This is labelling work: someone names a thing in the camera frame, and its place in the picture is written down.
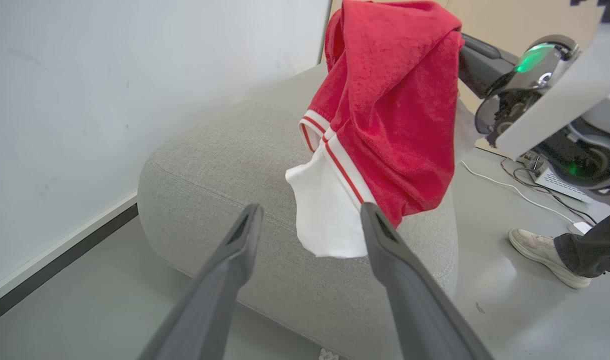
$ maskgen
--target red fabric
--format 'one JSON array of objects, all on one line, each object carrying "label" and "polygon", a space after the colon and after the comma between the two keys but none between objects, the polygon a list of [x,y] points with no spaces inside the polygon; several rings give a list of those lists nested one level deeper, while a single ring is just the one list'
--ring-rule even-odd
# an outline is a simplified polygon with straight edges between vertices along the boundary
[{"label": "red fabric", "polygon": [[435,2],[344,0],[325,35],[321,114],[389,221],[437,207],[454,175],[461,22]]}]

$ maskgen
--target gray fabric sofa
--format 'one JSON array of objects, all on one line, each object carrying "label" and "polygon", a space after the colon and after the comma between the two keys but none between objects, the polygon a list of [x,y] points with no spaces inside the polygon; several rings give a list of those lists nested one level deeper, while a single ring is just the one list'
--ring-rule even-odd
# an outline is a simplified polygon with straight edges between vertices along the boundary
[{"label": "gray fabric sofa", "polygon": [[[155,253],[193,276],[245,205],[260,203],[263,235],[238,301],[345,358],[399,359],[387,294],[367,258],[316,258],[296,237],[285,171],[312,156],[297,125],[326,75],[325,64],[316,66],[164,143],[140,176],[140,221]],[[458,269],[451,191],[398,231],[451,296]]]}]

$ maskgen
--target white baseboard trim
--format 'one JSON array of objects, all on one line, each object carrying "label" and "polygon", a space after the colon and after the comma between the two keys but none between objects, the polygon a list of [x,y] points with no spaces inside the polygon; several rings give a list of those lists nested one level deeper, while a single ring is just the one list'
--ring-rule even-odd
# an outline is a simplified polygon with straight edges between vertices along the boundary
[{"label": "white baseboard trim", "polygon": [[34,275],[45,265],[58,258],[60,255],[65,253],[65,251],[72,248],[72,246],[78,244],[81,240],[85,239],[85,237],[107,224],[111,219],[115,218],[120,213],[136,204],[136,196],[137,193],[134,191],[133,193],[129,194],[129,196],[116,203],[114,206],[101,212],[97,217],[72,231],[71,234],[53,244],[35,258],[26,262],[26,264],[16,269],[16,271],[9,274],[6,278],[3,278],[3,280],[0,281],[0,298],[5,296],[5,294],[23,283],[25,280],[28,280],[30,276]]}]

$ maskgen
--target white cable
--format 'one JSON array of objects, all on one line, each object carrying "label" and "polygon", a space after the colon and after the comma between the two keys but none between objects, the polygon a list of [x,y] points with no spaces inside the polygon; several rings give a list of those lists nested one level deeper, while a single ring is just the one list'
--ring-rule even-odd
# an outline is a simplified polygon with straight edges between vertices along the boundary
[{"label": "white cable", "polygon": [[514,190],[515,190],[515,191],[518,193],[518,195],[522,196],[522,198],[523,198],[523,199],[525,199],[525,200],[529,201],[530,203],[532,203],[532,204],[536,205],[536,206],[537,206],[537,207],[539,207],[539,208],[543,208],[543,209],[545,209],[545,210],[550,210],[550,212],[553,212],[553,213],[559,214],[559,215],[560,215],[560,216],[562,216],[563,218],[567,219],[567,221],[569,221],[570,223],[574,224],[574,221],[573,221],[572,219],[570,219],[570,218],[568,218],[567,216],[565,216],[565,215],[561,214],[560,212],[558,212],[558,211],[556,211],[556,210],[554,210],[554,209],[550,209],[550,208],[549,208],[549,207],[547,207],[547,206],[543,206],[543,205],[541,205],[540,203],[535,203],[534,201],[531,201],[529,198],[526,198],[524,194],[522,194],[520,191],[518,191],[518,189],[517,189],[517,187],[516,187],[516,186],[514,186],[514,185],[510,185],[510,184],[505,184],[505,183],[503,183],[503,182],[498,182],[498,181],[494,180],[493,178],[489,178],[489,177],[487,177],[487,176],[485,176],[485,175],[481,175],[481,174],[479,174],[479,173],[476,173],[476,172],[472,171],[472,169],[471,169],[469,166],[467,166],[467,164],[465,164],[465,161],[461,161],[460,163],[461,163],[461,164],[463,164],[463,166],[465,167],[465,169],[467,169],[467,171],[469,171],[470,173],[472,173],[472,175],[478,176],[478,177],[483,178],[483,179],[490,180],[490,182],[493,182],[493,183],[496,183],[496,184],[499,184],[499,185],[503,185],[503,186],[505,186],[505,187],[511,187],[511,188],[513,188],[513,189],[514,189]]}]

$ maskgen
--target shoe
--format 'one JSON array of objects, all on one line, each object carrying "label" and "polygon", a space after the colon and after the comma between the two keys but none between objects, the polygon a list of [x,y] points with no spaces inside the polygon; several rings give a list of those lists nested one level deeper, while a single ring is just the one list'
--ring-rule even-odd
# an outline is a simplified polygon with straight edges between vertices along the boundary
[{"label": "shoe", "polygon": [[509,242],[525,258],[548,267],[570,288],[581,289],[591,282],[591,278],[578,276],[563,264],[551,237],[532,234],[522,228],[513,228],[509,231]]}]

